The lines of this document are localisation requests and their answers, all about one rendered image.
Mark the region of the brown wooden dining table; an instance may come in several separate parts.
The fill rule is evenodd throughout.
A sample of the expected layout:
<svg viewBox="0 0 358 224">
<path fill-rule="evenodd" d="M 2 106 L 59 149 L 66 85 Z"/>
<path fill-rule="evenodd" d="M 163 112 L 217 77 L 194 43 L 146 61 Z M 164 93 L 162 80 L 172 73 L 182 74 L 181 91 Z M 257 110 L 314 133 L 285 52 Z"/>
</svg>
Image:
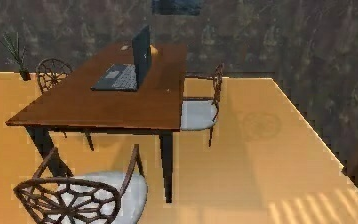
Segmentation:
<svg viewBox="0 0 358 224">
<path fill-rule="evenodd" d="M 165 200 L 172 201 L 173 134 L 180 130 L 185 44 L 157 44 L 158 53 L 136 92 L 93 91 L 113 64 L 130 64 L 130 50 L 111 44 L 6 121 L 26 129 L 41 156 L 54 146 L 50 131 L 157 135 Z"/>
</svg>

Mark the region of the brown chair with white seat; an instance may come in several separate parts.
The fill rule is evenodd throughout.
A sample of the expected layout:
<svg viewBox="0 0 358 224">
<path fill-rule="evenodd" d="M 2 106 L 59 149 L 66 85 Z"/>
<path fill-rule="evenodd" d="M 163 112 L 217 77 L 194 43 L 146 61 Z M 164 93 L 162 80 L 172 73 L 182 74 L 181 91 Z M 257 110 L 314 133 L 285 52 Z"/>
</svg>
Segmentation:
<svg viewBox="0 0 358 224">
<path fill-rule="evenodd" d="M 43 59 L 36 66 L 36 80 L 39 90 L 44 93 L 52 89 L 72 72 L 72 66 L 61 59 Z"/>
<path fill-rule="evenodd" d="M 33 176 L 13 189 L 36 224 L 138 223 L 148 194 L 138 145 L 133 146 L 125 172 L 75 176 L 67 170 L 60 177 L 45 177 L 43 172 L 58 155 L 52 148 Z"/>
<path fill-rule="evenodd" d="M 181 112 L 181 131 L 209 130 L 208 146 L 212 145 L 214 126 L 219 114 L 224 64 L 219 64 L 211 76 L 212 97 L 184 97 Z"/>
</svg>

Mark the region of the black open laptop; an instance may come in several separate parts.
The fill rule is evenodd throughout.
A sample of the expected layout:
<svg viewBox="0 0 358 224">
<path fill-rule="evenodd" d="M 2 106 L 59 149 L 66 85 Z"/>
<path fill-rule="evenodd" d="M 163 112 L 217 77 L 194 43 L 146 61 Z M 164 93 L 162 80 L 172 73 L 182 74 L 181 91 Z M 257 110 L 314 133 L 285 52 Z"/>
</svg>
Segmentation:
<svg viewBox="0 0 358 224">
<path fill-rule="evenodd" d="M 93 91 L 137 91 L 152 64 L 150 27 L 144 26 L 131 42 L 132 64 L 112 64 L 91 87 Z"/>
</svg>

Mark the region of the green potted house plant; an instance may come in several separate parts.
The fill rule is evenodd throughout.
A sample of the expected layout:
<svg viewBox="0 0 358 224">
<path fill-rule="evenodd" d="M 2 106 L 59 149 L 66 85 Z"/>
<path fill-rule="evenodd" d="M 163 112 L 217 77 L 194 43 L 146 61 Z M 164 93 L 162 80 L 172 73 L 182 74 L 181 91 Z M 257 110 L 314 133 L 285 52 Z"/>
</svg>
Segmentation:
<svg viewBox="0 0 358 224">
<path fill-rule="evenodd" d="M 16 33 L 14 36 L 11 36 L 8 33 L 3 34 L 3 39 L 0 43 L 6 48 L 9 52 L 11 58 L 10 60 L 13 61 L 18 66 L 18 72 L 23 81 L 29 81 L 31 79 L 30 72 L 28 71 L 27 67 L 25 66 L 25 54 L 26 54 L 26 47 L 20 48 L 20 38 L 19 34 Z"/>
</svg>

